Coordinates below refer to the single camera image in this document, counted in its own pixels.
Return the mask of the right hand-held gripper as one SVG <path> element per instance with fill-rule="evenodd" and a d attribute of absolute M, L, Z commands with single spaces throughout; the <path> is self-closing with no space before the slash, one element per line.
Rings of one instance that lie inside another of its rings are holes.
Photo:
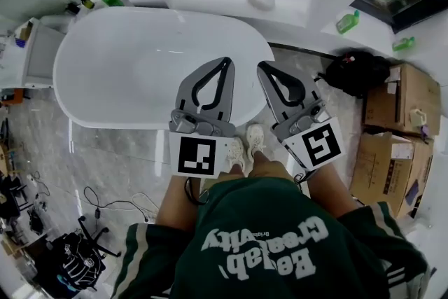
<path fill-rule="evenodd" d="M 345 154 L 339 121 L 327 112 L 307 72 L 266 61 L 257 65 L 257 75 L 278 122 L 272 131 L 305 171 L 313 172 Z"/>

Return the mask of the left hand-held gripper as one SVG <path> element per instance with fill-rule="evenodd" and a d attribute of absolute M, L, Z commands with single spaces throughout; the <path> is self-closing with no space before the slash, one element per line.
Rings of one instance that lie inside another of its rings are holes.
<path fill-rule="evenodd" d="M 201 105 L 199 91 L 217 74 L 213 101 Z M 182 80 L 177 109 L 172 111 L 169 122 L 172 174 L 216 179 L 223 171 L 236 130 L 229 123 L 234 81 L 235 66 L 229 57 L 206 62 Z M 206 116 L 195 114 L 198 109 Z"/>

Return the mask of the person's right forearm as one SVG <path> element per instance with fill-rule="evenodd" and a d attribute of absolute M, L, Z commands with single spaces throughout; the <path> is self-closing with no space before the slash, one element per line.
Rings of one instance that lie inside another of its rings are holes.
<path fill-rule="evenodd" d="M 310 198 L 335 218 L 358 208 L 332 163 L 317 169 L 307 183 Z"/>

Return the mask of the person's left forearm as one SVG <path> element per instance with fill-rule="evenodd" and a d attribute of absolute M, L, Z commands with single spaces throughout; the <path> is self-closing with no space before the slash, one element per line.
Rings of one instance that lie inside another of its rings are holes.
<path fill-rule="evenodd" d="M 156 225 L 185 232 L 195 230 L 198 206 L 188 199 L 187 193 L 198 200 L 201 179 L 191 179 L 191 187 L 186 186 L 186 182 L 186 177 L 171 177 L 155 220 Z"/>

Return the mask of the person's right white shoe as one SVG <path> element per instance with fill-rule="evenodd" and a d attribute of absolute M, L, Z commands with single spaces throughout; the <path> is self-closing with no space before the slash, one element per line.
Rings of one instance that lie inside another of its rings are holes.
<path fill-rule="evenodd" d="M 247 156 L 250 162 L 254 162 L 254 153 L 263 152 L 265 133 L 259 124 L 249 125 L 246 130 L 246 140 L 248 142 Z"/>

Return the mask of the person's left white shoe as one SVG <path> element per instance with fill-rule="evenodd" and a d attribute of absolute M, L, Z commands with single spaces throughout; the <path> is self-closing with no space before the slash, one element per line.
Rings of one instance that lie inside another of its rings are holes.
<path fill-rule="evenodd" d="M 227 161 L 229 162 L 230 168 L 238 165 L 240 170 L 244 172 L 246 165 L 244 159 L 244 144 L 239 137 L 232 139 L 232 143 L 227 152 Z"/>

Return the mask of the black backpack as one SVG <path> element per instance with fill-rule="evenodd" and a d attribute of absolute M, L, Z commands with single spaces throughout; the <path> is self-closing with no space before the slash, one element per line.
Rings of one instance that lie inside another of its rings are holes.
<path fill-rule="evenodd" d="M 367 51 L 355 50 L 336 57 L 319 72 L 315 81 L 323 79 L 328 85 L 352 97 L 364 98 L 390 76 L 391 63 Z"/>

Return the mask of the person's right leg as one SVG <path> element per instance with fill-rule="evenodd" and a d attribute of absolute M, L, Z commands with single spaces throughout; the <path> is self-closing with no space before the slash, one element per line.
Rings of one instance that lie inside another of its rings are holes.
<path fill-rule="evenodd" d="M 255 149 L 252 152 L 252 157 L 253 157 L 253 170 L 261 170 L 264 169 L 265 167 L 269 167 L 269 165 L 271 164 L 271 160 L 266 155 L 264 155 L 264 153 L 259 149 Z"/>

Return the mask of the tan shorts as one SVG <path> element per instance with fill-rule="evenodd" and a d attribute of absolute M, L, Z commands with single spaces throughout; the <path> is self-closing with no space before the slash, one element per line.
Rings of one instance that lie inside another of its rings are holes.
<path fill-rule="evenodd" d="M 278 161 L 271 161 L 269 167 L 265 167 L 261 170 L 253 170 L 249 172 L 248 176 L 245 175 L 241 179 L 259 179 L 259 178 L 278 178 L 286 179 L 294 182 L 293 177 L 287 172 L 283 164 Z M 217 179 L 206 179 L 202 186 L 202 191 L 210 190 L 212 186 L 223 183 L 226 181 L 234 181 L 239 179 L 233 179 L 229 172 L 221 172 Z"/>

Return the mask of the tall cardboard box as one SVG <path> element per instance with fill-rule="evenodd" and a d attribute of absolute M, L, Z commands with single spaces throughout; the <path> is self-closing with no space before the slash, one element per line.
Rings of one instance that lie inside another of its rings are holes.
<path fill-rule="evenodd" d="M 396 218 L 410 215 L 423 196 L 433 160 L 433 140 L 401 137 L 391 132 L 361 135 L 350 185 L 362 204 L 387 202 Z M 405 196 L 414 181 L 419 193 L 411 205 Z"/>

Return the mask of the wide cardboard box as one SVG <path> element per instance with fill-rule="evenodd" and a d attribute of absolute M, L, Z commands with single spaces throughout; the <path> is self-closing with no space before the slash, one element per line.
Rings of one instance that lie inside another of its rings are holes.
<path fill-rule="evenodd" d="M 385 82 L 368 92 L 363 124 L 418 135 L 420 127 L 410 123 L 412 109 L 426 113 L 430 137 L 440 133 L 440 84 L 411 64 L 392 66 Z"/>

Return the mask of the purple flat pad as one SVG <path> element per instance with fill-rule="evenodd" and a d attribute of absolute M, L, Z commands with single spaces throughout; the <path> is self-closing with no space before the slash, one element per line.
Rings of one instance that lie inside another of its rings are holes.
<path fill-rule="evenodd" d="M 411 205 L 413 203 L 414 198 L 418 195 L 418 193 L 419 193 L 419 182 L 415 180 L 405 196 L 408 205 Z"/>

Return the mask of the dark green printed sweatshirt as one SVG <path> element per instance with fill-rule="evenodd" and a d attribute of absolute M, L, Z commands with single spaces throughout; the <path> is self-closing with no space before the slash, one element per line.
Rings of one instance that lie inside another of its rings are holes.
<path fill-rule="evenodd" d="M 422 299 L 430 276 L 387 203 L 335 218 L 288 180 L 237 179 L 192 231 L 130 226 L 112 299 Z"/>

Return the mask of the white bathroom cabinet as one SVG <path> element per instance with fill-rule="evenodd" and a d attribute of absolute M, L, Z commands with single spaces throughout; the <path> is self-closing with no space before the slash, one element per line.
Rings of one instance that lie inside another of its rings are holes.
<path fill-rule="evenodd" d="M 52 88 L 53 66 L 63 38 L 36 18 L 10 35 L 0 33 L 0 89 Z"/>

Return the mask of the orange box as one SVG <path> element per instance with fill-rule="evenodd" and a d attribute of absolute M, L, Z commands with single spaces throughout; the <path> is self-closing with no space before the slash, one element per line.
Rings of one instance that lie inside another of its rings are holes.
<path fill-rule="evenodd" d="M 0 98 L 0 103 L 3 106 L 11 106 L 23 103 L 24 90 L 22 88 L 14 89 L 10 95 L 3 95 Z"/>

